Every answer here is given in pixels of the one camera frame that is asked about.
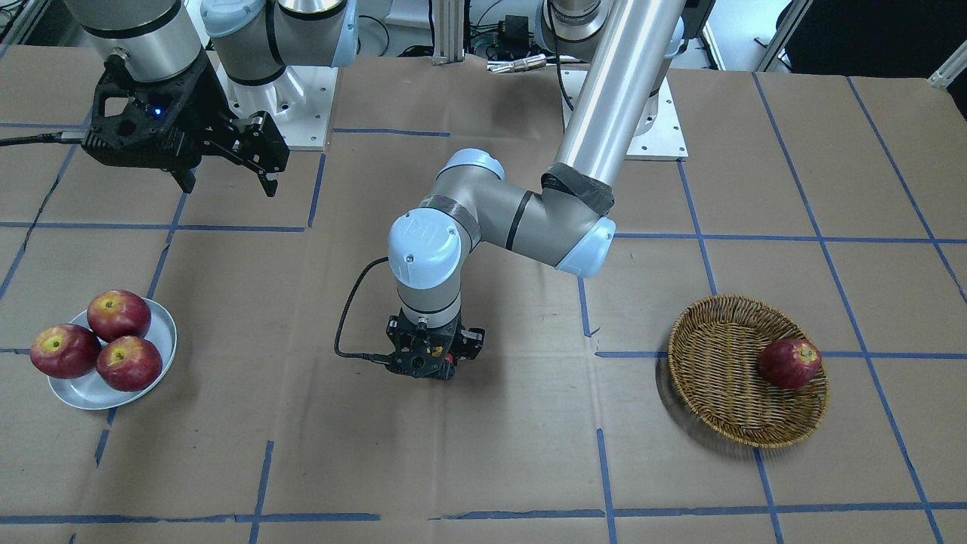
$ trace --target apple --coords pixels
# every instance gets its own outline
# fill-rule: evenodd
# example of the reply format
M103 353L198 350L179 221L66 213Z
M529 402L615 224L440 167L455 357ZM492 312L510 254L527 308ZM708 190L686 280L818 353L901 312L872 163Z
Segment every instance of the apple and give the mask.
M73 323L48 327L30 347L30 362L52 378L72 379L94 370L101 351L98 336Z
M161 354L151 342L122 336L98 355L98 374L118 391L140 391L161 375Z
M105 342L122 336L143 337L151 327L151 309L140 296L112 289L94 297L87 305L87 324Z
M759 357L759 374L782 389L798 389L816 376L823 355L809 340L782 338L766 346Z

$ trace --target wicker basket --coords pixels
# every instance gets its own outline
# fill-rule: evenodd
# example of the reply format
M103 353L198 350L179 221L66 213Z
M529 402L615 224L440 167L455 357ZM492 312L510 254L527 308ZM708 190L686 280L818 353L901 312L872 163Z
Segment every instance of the wicker basket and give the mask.
M759 376L759 355L780 338L807 339L782 312L737 295L715 295L675 321L668 369L689 408L739 443L776 448L806 439L822 423L829 384L820 368L806 385L779 389Z

